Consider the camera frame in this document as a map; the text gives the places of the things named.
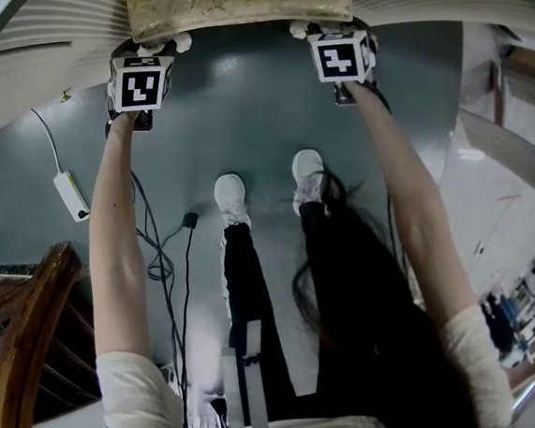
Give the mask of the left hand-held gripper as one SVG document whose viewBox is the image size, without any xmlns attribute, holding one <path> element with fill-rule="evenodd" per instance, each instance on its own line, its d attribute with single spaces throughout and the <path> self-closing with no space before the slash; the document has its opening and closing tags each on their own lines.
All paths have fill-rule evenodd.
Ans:
<svg viewBox="0 0 535 428">
<path fill-rule="evenodd" d="M 190 50 L 192 41 L 188 32 L 181 32 L 172 39 L 176 43 L 176 52 Z M 171 88 L 173 65 L 172 40 L 159 45 L 153 42 L 140 45 L 129 39 L 113 51 L 106 94 L 109 114 L 106 136 L 116 118 L 126 112 L 138 114 L 133 131 L 146 133 L 152 130 L 153 113 L 162 107 Z"/>
</svg>

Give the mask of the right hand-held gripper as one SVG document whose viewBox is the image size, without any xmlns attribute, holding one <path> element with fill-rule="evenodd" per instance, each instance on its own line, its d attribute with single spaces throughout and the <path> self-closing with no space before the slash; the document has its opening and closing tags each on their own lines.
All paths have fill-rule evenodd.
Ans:
<svg viewBox="0 0 535 428">
<path fill-rule="evenodd" d="M 292 37 L 308 42 L 319 81 L 334 85 L 334 103 L 338 107 L 355 104 L 347 88 L 350 82 L 362 85 L 384 102 L 374 77 L 378 42 L 368 27 L 350 23 L 326 27 L 297 20 L 291 21 L 289 28 Z"/>
</svg>

